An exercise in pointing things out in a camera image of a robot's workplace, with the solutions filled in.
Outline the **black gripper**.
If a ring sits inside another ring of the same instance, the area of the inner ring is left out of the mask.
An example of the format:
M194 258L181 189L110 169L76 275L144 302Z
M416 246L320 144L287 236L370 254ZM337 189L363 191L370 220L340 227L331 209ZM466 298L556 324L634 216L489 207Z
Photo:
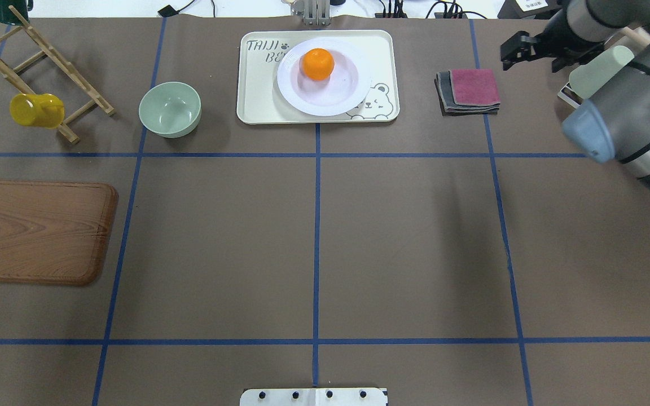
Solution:
M542 33L532 37L527 32L516 32L503 42L500 61L503 71L508 71L520 62L552 58L551 72L557 73L573 64L588 64L604 50L603 41L587 41L575 33L562 8L549 19Z

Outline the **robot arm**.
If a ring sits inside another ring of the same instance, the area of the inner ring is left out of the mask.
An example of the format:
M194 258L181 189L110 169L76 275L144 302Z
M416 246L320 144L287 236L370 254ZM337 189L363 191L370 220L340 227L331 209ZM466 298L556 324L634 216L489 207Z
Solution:
M552 71L594 61L619 30L650 34L650 1L565 1L542 33L518 31L500 46L503 69L552 59ZM650 44L562 123L573 144L596 162L617 160L650 190Z

